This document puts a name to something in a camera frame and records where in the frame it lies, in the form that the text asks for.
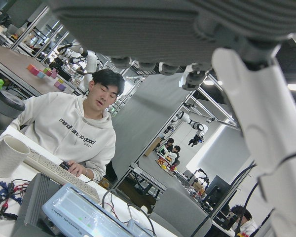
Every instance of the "monitor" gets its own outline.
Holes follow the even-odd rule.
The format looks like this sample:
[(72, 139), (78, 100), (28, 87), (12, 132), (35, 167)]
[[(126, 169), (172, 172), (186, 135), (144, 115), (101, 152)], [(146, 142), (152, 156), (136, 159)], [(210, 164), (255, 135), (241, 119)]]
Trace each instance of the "monitor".
[(230, 189), (230, 185), (218, 175), (212, 180), (205, 191), (206, 197), (203, 202), (207, 201), (212, 208), (220, 202), (223, 195)]

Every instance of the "ceiling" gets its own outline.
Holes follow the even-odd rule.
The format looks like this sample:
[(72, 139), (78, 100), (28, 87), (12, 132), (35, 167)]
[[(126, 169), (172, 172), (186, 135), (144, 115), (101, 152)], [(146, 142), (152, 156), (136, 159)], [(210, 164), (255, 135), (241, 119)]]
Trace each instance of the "ceiling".
[[(280, 51), (276, 56), (282, 71), (284, 73), (287, 84), (296, 84), (296, 43), (293, 40), (286, 41), (282, 44)], [(201, 86), (216, 102), (225, 104), (221, 92), (214, 85)], [(296, 102), (296, 91), (291, 91)], [(207, 100), (201, 93), (195, 92), (194, 97)]]

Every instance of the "ceramic cup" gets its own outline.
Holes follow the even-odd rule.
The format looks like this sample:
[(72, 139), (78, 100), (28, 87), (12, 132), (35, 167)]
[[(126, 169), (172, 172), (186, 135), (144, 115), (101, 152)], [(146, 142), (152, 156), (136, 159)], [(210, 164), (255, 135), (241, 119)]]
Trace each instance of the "ceramic cup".
[(30, 149), (18, 139), (5, 136), (0, 140), (0, 178), (8, 178), (30, 153)]

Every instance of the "keyboard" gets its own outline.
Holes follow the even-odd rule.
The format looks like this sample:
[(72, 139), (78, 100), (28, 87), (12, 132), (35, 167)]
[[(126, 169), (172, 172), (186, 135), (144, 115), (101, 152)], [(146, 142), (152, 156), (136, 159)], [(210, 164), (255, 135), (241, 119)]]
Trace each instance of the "keyboard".
[(30, 150), (31, 152), (24, 160), (24, 163), (48, 176), (50, 179), (59, 184), (71, 183), (75, 185), (77, 188), (89, 195), (96, 203), (101, 203), (98, 192), (95, 188), (91, 187), (89, 184), (85, 183), (78, 177), (74, 176), (59, 165), (39, 154), (32, 148)]

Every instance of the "white hoodie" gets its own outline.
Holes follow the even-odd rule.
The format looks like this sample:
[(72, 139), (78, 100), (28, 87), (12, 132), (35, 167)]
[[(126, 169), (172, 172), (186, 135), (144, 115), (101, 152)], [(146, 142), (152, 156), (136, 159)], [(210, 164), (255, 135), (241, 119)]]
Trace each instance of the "white hoodie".
[(25, 111), (11, 126), (64, 161), (74, 160), (101, 180), (115, 153), (116, 135), (109, 113), (102, 119), (84, 117), (86, 96), (52, 92), (25, 100)]

